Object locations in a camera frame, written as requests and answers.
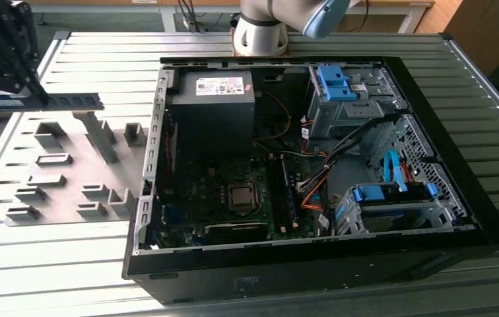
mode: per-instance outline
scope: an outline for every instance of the wooden panel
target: wooden panel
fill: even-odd
[[[159,0],[162,5],[176,5],[176,0]],[[370,0],[370,6],[372,7],[411,7],[422,6],[431,7],[435,0],[414,1],[414,0]],[[194,0],[194,5],[239,5],[240,0]],[[366,6],[366,1],[356,4],[358,6]]]
[[[132,3],[132,0],[26,0],[32,5],[155,5]]]
[[[418,24],[416,33],[439,33],[446,29],[463,0],[435,0],[434,8],[428,9]]]
[[[152,5],[150,3],[132,3],[132,0],[27,0],[31,5]],[[435,0],[371,0],[372,7],[408,7],[412,5],[431,7]],[[178,5],[176,0],[158,0],[159,5]],[[194,5],[240,5],[240,0],[194,0]]]
[[[464,0],[446,32],[490,75],[499,66],[499,0]]]
[[[435,2],[440,0],[412,1],[412,0],[370,0],[371,7],[432,7]],[[356,6],[364,7],[366,0],[358,3]]]
[[[403,20],[404,15],[370,15],[362,32],[396,33]],[[339,23],[335,32],[356,32],[362,22],[363,15],[347,15]]]

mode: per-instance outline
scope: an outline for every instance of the motherboard chip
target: motherboard chip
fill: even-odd
[[[228,185],[230,210],[246,216],[256,208],[256,185],[254,182],[234,182]]]
[[[254,199],[252,199],[252,192],[250,187],[240,187],[232,189],[232,206],[242,207],[242,206],[251,206]]]

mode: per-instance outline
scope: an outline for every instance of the wire bundle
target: wire bundle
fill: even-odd
[[[308,151],[306,150],[306,142],[307,142],[307,140],[304,139],[304,140],[303,140],[303,145],[300,146],[300,152],[302,152],[303,154],[307,154],[307,155],[315,155],[315,152],[308,152]],[[326,156],[327,156],[327,153],[326,153],[324,151],[319,151],[319,155],[320,155],[322,157],[326,157]]]
[[[196,22],[196,18],[198,17],[202,18],[207,14],[206,13],[203,13],[202,15],[195,14],[195,7],[194,7],[194,1],[192,0],[188,0],[188,3],[186,2],[186,0],[178,0],[178,4],[179,4],[180,13],[183,15],[183,21],[187,23],[187,25],[186,25],[187,29],[191,31],[191,28],[188,27],[188,25],[192,24],[195,26],[195,32],[200,33],[200,28],[199,28],[199,23]],[[220,13],[220,16],[218,17],[216,22],[207,29],[208,32],[212,31],[212,29],[216,27],[216,25],[219,24],[223,16],[224,16],[224,13]]]
[[[402,167],[402,170],[404,172],[404,178],[407,179],[407,182],[415,182],[415,177],[412,176],[412,172],[410,171],[410,168],[407,166],[407,163],[404,162],[400,162],[400,167]]]
[[[391,114],[382,118],[375,118],[370,120],[366,124],[363,124],[358,129],[355,129],[346,137],[338,142],[334,149],[330,151],[328,155],[324,158],[324,163],[322,164],[322,169],[303,182],[299,184],[299,190],[303,190],[308,187],[314,186],[312,190],[308,192],[308,195],[306,196],[300,206],[302,208],[315,209],[320,208],[315,205],[308,205],[308,200],[312,197],[314,193],[322,188],[323,185],[326,185],[326,179],[328,178],[328,173],[331,171],[331,168],[336,164],[336,158],[340,154],[344,154],[350,149],[352,149],[359,142],[362,141],[363,135],[367,133],[367,131],[375,127],[376,125],[392,122],[398,120],[400,115]]]

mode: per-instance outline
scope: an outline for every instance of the sticker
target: sticker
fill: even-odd
[[[328,226],[330,226],[330,220],[328,218],[324,217],[324,215],[320,214],[320,217],[319,217],[319,223],[320,225],[327,229]]]
[[[20,100],[0,100],[0,107],[24,106]]]
[[[367,87],[364,86],[364,84],[352,85],[352,90],[355,90],[355,91],[358,91],[358,90],[367,90]]]
[[[234,279],[234,291],[246,293],[254,291],[259,283],[259,276],[239,277]]]
[[[244,94],[242,77],[199,78],[196,95],[216,96],[222,94]]]
[[[308,138],[310,138],[310,131],[308,131],[308,129],[304,127],[303,129],[300,129],[300,132],[303,134],[303,139],[308,140]]]

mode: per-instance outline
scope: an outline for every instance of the ram slot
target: ram slot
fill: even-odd
[[[282,161],[275,158],[267,162],[267,182],[274,211],[275,229],[280,233],[292,230],[292,215],[284,185],[284,172]]]
[[[287,196],[287,207],[288,207],[288,213],[291,216],[291,227],[298,228],[298,222],[296,222],[296,202],[295,202],[295,193],[291,186],[291,179],[290,179],[290,171],[287,168],[287,160],[282,157],[282,167],[283,167],[283,179],[284,179],[284,191]]]

